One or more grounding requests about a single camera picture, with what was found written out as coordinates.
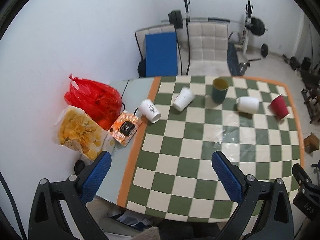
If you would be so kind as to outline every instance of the blue board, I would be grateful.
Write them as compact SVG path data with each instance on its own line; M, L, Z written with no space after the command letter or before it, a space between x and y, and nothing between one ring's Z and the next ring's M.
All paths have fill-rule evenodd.
M146 76L176 76L178 74L177 34L146 35Z

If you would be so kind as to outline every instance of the maroon paper cup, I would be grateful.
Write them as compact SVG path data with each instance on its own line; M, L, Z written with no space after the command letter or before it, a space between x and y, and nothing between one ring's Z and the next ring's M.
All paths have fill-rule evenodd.
M279 120L285 118L289 114L282 95L279 95L272 100L272 102L270 103L270 108Z

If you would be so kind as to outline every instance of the white cup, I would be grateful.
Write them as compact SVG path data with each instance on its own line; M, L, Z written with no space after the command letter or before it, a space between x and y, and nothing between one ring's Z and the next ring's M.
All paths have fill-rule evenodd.
M252 97L237 98L238 111L248 114L256 114L259 110L259 100Z
M155 123L161 117L161 113L156 109L154 103L150 99L144 100L138 107L138 110L152 123Z
M192 102L193 99L195 99L193 92L189 88L183 87L172 105L181 112Z

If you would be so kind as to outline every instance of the white wall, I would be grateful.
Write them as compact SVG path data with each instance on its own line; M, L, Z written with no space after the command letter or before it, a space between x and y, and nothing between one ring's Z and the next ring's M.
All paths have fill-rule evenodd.
M311 65L312 69L316 67L316 64L320 60L320 35L307 15L304 14L301 38L299 40L297 52L295 53L295 57L300 63L302 63L304 57L309 57L312 60L311 37L313 43L313 61Z
M134 32L158 23L152 0L30 0L7 29L0 41L0 170L26 231L39 180L65 180L79 158L51 141L67 106L69 74L100 82L138 77ZM2 186L0 205L19 231Z
M190 17L222 17L244 21L248 0L190 0ZM267 43L271 52L291 56L297 40L302 10L293 0L251 0L253 16L261 18L268 31L261 37L253 37L251 45L261 47ZM185 15L183 0L156 0L161 20L168 19L168 13L180 9ZM243 26L229 25L231 31L240 31Z

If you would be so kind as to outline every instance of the metal screw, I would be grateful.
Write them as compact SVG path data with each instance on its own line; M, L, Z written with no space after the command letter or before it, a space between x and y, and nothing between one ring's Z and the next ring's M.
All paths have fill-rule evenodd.
M46 184L46 183L47 183L47 179L41 179L41 180L40 180L40 184L41 184L41 185L44 185L44 184Z
M253 175L247 175L248 181L254 181L255 177Z
M277 183L282 185L283 184L283 180L282 179L277 179Z
M73 175L70 175L69 178L68 178L70 181L75 181L77 179L77 175L73 174Z

